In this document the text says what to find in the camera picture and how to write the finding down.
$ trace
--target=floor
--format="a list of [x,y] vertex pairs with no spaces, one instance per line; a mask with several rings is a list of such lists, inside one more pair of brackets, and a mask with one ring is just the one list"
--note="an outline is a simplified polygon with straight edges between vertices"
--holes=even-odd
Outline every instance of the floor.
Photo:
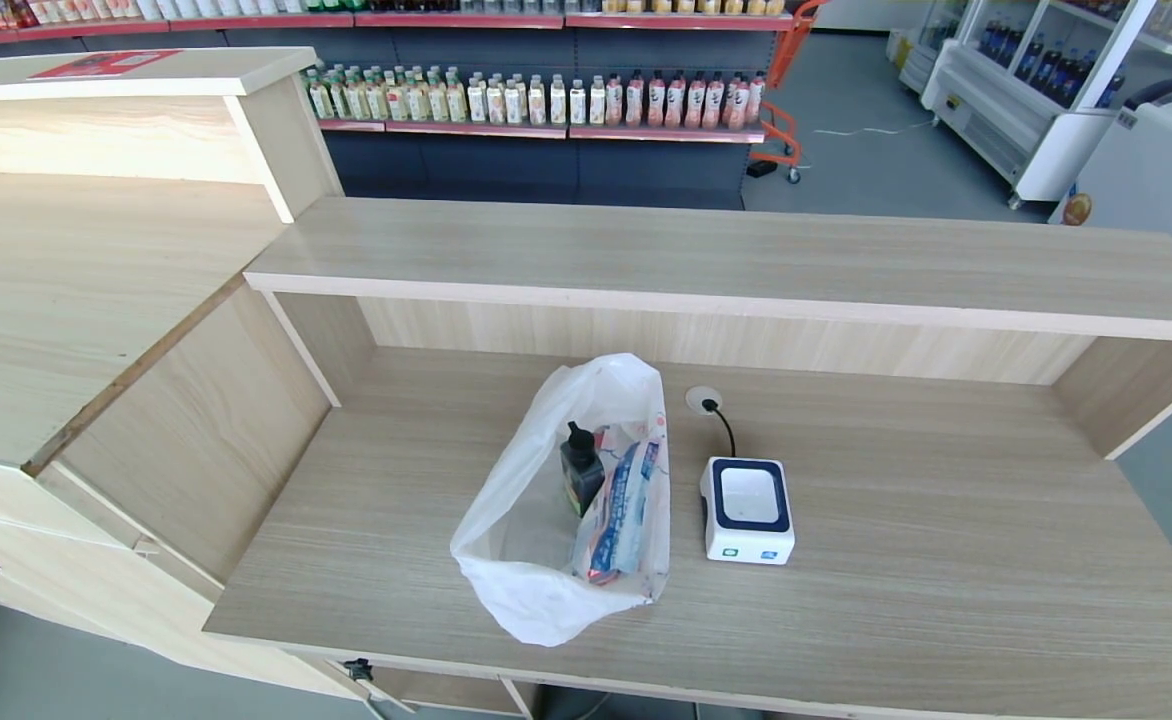
[[[804,181],[783,174],[747,179],[750,210],[906,215],[1043,222],[1051,206],[1006,205],[1007,186],[962,141],[929,127],[929,114],[897,84],[883,38],[809,40],[772,95],[800,118]],[[1120,461],[1172,542],[1172,419]],[[553,690],[541,716],[574,720],[598,693]],[[381,708],[390,720],[402,712]],[[0,607],[0,720],[363,720],[355,702],[203,673],[123,643],[50,625]],[[420,720],[473,719],[423,709]],[[613,697],[595,720],[691,719],[687,704]],[[754,720],[758,712],[702,707],[704,720]]]

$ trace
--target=red sign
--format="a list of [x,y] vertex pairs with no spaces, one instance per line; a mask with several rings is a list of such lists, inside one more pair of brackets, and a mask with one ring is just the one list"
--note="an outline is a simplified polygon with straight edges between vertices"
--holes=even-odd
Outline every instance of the red sign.
[[121,76],[121,74],[141,68],[143,64],[150,64],[156,60],[162,60],[178,53],[180,53],[180,50],[127,50],[127,53],[97,53],[75,60],[73,63],[57,64],[56,68],[33,74],[30,79]]

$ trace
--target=checkout counter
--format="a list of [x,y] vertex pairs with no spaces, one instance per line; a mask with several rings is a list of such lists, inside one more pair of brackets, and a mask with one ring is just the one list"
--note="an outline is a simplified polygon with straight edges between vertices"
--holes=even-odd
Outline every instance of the checkout counter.
[[[0,60],[0,537],[132,575],[0,542],[5,605],[407,708],[1172,719],[1172,546],[1112,461],[1172,413],[1172,238],[348,199],[307,50],[27,79],[70,60]],[[670,578],[523,646],[449,537],[545,376],[619,351],[663,374]],[[694,386],[786,467],[790,564],[706,559]],[[137,629],[130,577],[198,602]]]

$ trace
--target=plastic bag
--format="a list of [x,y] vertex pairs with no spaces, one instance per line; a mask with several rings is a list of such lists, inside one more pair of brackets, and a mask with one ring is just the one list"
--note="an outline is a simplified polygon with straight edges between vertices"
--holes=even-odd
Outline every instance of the plastic bag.
[[[573,577],[580,519],[559,444],[567,423],[627,423],[657,443],[635,573],[592,585]],[[635,355],[559,368],[537,392],[449,544],[484,607],[518,641],[558,646],[613,612],[657,600],[670,568],[670,461],[662,375]]]

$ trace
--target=black cable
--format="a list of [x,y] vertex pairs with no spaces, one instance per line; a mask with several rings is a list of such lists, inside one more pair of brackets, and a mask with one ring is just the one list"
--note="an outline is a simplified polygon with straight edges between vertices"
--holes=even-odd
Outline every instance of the black cable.
[[732,426],[728,423],[728,417],[724,417],[724,414],[720,413],[718,402],[715,402],[710,398],[706,398],[706,400],[701,401],[701,407],[702,409],[708,410],[708,413],[718,415],[718,421],[723,423],[724,429],[728,430],[728,446],[731,448],[732,456],[737,457],[737,439],[732,436]]

